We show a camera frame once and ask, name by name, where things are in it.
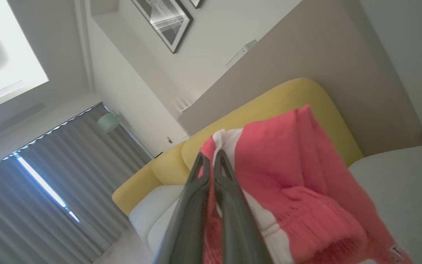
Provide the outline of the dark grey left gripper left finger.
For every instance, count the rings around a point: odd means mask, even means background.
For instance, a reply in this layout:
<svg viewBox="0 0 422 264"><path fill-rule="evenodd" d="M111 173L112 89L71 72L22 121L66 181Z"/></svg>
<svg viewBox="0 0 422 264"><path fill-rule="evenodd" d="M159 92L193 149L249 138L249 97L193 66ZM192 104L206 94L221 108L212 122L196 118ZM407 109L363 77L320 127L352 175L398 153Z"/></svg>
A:
<svg viewBox="0 0 422 264"><path fill-rule="evenodd" d="M211 185L210 161L196 157L154 264L202 264L204 227Z"/></svg>

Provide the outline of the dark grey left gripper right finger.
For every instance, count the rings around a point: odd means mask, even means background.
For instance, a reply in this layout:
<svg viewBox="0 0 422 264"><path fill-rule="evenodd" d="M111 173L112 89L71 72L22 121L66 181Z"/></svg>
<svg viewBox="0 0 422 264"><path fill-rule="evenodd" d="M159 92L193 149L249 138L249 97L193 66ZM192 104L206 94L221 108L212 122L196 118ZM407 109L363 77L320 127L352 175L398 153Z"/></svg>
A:
<svg viewBox="0 0 422 264"><path fill-rule="evenodd" d="M214 160L216 201L222 212L223 264L273 264L224 150Z"/></svg>

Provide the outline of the red shorts with white trim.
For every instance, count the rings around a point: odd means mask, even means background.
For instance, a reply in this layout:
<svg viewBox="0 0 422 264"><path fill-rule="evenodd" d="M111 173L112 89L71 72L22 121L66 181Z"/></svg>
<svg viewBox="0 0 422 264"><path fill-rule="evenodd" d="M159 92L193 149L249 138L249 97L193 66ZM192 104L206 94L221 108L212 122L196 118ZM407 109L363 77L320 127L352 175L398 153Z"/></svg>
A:
<svg viewBox="0 0 422 264"><path fill-rule="evenodd" d="M200 152L227 155L274 264L413 264L309 106L219 130Z"/></svg>

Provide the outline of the light grey sofa cushion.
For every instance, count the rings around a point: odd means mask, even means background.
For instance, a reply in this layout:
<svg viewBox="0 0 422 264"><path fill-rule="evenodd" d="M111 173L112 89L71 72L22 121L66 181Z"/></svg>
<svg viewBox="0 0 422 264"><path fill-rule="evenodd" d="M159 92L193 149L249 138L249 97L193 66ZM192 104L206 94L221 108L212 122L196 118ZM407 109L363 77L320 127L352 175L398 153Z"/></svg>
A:
<svg viewBox="0 0 422 264"><path fill-rule="evenodd" d="M159 251L183 187L179 184L156 187L129 214L130 223L154 256Z"/></svg>

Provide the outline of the grey pleated curtain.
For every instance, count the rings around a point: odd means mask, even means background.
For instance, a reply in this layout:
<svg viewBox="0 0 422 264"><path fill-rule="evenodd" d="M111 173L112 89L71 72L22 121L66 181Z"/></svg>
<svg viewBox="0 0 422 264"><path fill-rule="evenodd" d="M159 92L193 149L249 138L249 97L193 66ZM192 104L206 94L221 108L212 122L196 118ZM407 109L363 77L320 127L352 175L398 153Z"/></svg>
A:
<svg viewBox="0 0 422 264"><path fill-rule="evenodd" d="M0 161L0 264L92 264L129 227L113 192L151 159L102 104ZM23 157L64 199L75 222L19 164Z"/></svg>

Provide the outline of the yellow sofa backrest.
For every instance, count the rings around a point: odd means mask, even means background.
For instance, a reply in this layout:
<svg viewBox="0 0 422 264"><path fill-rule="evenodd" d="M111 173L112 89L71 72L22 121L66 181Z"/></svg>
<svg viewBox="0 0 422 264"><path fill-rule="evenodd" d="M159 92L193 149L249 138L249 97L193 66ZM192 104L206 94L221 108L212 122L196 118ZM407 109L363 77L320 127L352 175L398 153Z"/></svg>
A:
<svg viewBox="0 0 422 264"><path fill-rule="evenodd" d="M350 166L363 154L341 112L326 90L313 80L297 78L284 82L216 120L157 158L126 180L112 195L115 205L128 216L148 193L162 185L185 184L199 149L221 129L242 128L309 105L330 137L345 164Z"/></svg>

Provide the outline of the pale green pendant lamp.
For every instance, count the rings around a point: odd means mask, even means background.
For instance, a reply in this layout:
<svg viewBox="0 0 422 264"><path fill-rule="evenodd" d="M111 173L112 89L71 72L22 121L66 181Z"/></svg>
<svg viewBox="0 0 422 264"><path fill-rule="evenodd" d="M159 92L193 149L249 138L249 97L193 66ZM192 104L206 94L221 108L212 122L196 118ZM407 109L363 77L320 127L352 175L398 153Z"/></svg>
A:
<svg viewBox="0 0 422 264"><path fill-rule="evenodd" d="M119 117L112 112L108 112L107 114L100 117L99 120L97 120L99 129L105 133L109 133L110 131L114 130L120 125L120 123L121 121Z"/></svg>

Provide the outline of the window behind curtain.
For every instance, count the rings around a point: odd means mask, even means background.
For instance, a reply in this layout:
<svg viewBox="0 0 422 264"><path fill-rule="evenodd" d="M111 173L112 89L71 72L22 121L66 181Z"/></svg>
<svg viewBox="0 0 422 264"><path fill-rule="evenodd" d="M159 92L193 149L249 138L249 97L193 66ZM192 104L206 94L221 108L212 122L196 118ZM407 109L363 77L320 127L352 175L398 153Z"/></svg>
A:
<svg viewBox="0 0 422 264"><path fill-rule="evenodd" d="M64 209L72 219L75 220L75 222L80 223L80 220L78 217L72 212L72 210L69 209L68 205L60 197L56 191L45 181L43 177L40 176L40 174L33 169L33 167L21 156L17 155L16 160L19 162L19 164L32 176L32 178L42 187L42 189L45 190L45 192L62 208Z"/></svg>

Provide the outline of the grey sofa seat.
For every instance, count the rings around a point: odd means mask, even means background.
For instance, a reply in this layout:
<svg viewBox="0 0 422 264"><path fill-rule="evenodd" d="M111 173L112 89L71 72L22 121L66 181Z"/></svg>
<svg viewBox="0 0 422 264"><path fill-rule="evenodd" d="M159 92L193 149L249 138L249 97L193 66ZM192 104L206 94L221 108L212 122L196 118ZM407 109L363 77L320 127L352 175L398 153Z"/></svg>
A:
<svg viewBox="0 0 422 264"><path fill-rule="evenodd" d="M388 230L422 264L422 146L365 157L349 167Z"/></svg>

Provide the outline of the large black framed picture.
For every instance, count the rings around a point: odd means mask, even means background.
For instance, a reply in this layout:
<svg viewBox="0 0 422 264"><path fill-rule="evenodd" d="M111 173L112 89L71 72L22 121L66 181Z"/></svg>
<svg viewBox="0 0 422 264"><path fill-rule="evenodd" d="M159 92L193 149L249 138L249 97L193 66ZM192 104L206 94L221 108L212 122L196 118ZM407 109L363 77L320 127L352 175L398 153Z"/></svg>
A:
<svg viewBox="0 0 422 264"><path fill-rule="evenodd" d="M180 0L131 0L172 54L178 52L193 17Z"/></svg>

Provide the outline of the white wall vent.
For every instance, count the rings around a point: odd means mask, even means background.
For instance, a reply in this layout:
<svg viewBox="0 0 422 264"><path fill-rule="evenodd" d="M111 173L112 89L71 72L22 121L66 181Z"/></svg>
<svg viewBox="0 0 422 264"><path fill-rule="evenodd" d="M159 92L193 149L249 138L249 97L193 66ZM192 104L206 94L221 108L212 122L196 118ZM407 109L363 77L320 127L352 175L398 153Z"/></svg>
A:
<svg viewBox="0 0 422 264"><path fill-rule="evenodd" d="M258 41L252 40L251 42L244 45L225 65L226 69L230 69L238 60L240 60Z"/></svg>

